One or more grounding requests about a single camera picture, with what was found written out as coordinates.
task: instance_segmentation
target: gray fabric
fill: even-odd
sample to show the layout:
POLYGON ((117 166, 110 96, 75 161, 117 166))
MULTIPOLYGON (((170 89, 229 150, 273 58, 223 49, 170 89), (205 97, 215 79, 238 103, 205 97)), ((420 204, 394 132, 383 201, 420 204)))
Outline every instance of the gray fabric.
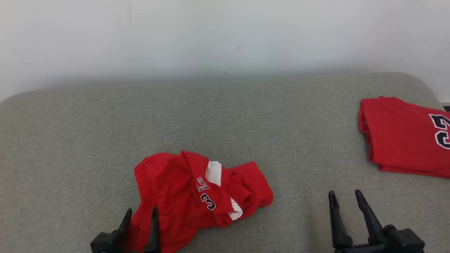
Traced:
POLYGON ((400 73, 42 90, 0 104, 0 252, 90 252, 137 209, 133 169, 157 152, 256 161, 274 202, 181 252, 332 252, 328 191, 355 243, 367 240, 354 190, 382 225, 411 228, 427 252, 450 248, 450 185, 380 172, 358 131, 360 100, 396 96, 442 109, 400 73))

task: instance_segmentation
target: red shirt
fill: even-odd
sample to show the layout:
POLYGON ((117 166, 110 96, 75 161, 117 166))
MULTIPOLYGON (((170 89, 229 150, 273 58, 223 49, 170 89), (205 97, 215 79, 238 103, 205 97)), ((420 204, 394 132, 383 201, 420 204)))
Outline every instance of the red shirt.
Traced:
POLYGON ((127 251, 144 250, 158 206, 161 252, 184 247, 198 229, 226 227, 269 206, 273 193, 258 166, 246 163, 228 170, 196 153, 159 153, 135 168, 141 204, 127 232, 127 251))
POLYGON ((450 113, 395 97, 363 99, 359 126, 380 170, 450 178, 450 113))

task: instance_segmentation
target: navy blue number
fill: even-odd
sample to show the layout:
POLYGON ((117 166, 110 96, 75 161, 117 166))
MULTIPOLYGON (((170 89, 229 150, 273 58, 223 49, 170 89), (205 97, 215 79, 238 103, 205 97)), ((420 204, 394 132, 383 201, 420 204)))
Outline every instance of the navy blue number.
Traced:
POLYGON ((202 200, 202 202, 206 202, 208 203, 208 209, 209 210, 214 210, 214 208, 216 208, 216 203, 214 203, 212 200, 209 199, 208 194, 204 193, 200 196, 200 199, 202 200))
POLYGON ((438 131, 435 134, 436 142, 445 149, 450 149, 450 136, 448 131, 450 128, 450 119, 445 117, 444 115, 434 115, 430 114, 431 119, 433 120, 434 126, 438 129, 442 129, 445 131, 438 131))
POLYGON ((197 190, 200 192, 202 190, 207 190, 209 187, 206 185, 206 183, 203 181, 201 177, 197 178, 198 183, 200 186, 197 186, 197 190))

